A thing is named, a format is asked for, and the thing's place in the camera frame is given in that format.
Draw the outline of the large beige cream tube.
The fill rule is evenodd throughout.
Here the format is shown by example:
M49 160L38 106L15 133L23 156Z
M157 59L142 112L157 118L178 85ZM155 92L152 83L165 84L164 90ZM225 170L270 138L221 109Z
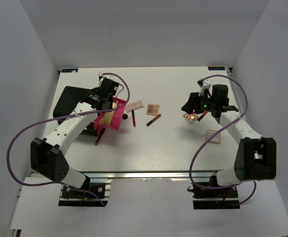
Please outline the large beige cream tube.
M102 119L100 120L100 123L106 126L110 126L114 114L115 114L114 111L105 113Z

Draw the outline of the pink drawer tray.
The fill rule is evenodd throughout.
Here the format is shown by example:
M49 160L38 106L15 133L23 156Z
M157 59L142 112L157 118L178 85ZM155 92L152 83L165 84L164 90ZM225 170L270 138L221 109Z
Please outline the pink drawer tray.
M124 114L125 109L125 100L113 97L113 108L121 107L118 110L103 113L101 114L96 120L94 120L92 123L97 128L111 128L113 130L118 130L122 121L122 117Z

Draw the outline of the pink rectangular compact case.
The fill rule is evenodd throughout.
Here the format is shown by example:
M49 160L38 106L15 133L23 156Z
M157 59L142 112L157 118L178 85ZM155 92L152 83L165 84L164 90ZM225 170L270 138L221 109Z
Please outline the pink rectangular compact case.
M127 104L125 107L125 110L127 113L129 113L131 111L135 111L135 110L141 109L143 107L144 107L144 105L143 105L142 101L136 101L136 102Z

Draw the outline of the four-shade eyeshadow palette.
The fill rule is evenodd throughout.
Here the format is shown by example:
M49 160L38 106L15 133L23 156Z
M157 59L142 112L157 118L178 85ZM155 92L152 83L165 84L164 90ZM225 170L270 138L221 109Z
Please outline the four-shade eyeshadow palette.
M147 105L147 115L157 116L159 114L160 106L157 104L148 104Z

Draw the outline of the clear square pink-rimmed case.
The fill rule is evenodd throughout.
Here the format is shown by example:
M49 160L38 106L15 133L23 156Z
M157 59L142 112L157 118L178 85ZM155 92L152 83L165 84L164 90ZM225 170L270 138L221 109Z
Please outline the clear square pink-rimmed case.
M220 137L220 133L217 133L215 136L214 134L216 133L216 130L210 130L208 129L206 131L206 139L209 139L210 137L212 137L209 141L209 143L213 143L213 144L220 144L221 143L221 137Z

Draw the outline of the clear multicolour eyeshadow palette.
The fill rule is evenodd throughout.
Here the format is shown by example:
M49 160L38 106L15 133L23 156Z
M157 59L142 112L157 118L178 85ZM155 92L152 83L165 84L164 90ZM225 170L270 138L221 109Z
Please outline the clear multicolour eyeshadow palette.
M198 120L199 116L197 114L184 114L182 116L189 124L193 124Z

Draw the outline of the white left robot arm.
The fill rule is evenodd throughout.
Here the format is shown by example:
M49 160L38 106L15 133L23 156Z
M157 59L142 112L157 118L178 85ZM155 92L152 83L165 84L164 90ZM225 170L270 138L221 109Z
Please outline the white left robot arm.
M72 117L65 119L56 129L42 139L31 142L31 168L54 183L63 183L73 187L79 197L85 197L90 191L90 178L71 168L65 154L75 139L104 110L113 108L119 83L104 77L99 86L88 91L79 101Z

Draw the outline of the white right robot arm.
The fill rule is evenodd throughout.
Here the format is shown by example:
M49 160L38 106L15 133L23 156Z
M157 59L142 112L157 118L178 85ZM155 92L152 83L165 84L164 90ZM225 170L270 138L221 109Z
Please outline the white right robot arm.
M276 177L276 141L263 137L242 119L240 111L229 104L226 85L214 85L212 92L203 89L190 93L181 110L188 114L210 113L238 145L233 166L216 172L209 179L208 189L213 196L220 197L228 187L240 183L273 180Z

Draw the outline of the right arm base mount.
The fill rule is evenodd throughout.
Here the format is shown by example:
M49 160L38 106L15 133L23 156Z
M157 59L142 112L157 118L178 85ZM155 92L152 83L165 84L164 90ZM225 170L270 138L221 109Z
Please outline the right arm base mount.
M192 194L193 208L195 210L240 209L236 188L211 190L191 184L187 191Z

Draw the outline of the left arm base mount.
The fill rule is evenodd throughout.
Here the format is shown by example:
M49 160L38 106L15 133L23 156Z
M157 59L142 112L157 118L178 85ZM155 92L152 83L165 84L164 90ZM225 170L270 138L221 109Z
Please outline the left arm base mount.
M109 179L91 179L89 192L72 190L63 185L60 191L58 206L62 207L105 207L108 203L111 190Z

